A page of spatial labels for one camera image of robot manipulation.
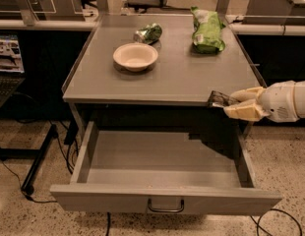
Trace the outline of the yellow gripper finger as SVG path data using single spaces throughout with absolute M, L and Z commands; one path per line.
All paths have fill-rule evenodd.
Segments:
M 230 96 L 240 102 L 256 99 L 265 89 L 263 87 L 246 88 L 233 92 Z
M 256 122 L 270 115 L 256 99 L 249 99 L 223 108 L 232 119 Z

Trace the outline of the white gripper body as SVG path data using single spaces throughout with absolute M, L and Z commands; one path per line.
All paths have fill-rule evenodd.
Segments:
M 275 83 L 260 94 L 258 102 L 270 120 L 283 123 L 299 119 L 294 106 L 294 88 L 294 81 Z

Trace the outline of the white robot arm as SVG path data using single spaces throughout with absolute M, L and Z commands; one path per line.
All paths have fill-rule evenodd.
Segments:
M 231 97 L 238 103 L 223 108 L 229 118 L 251 122 L 268 118 L 277 123 L 305 118 L 305 81 L 247 88 L 234 92 Z

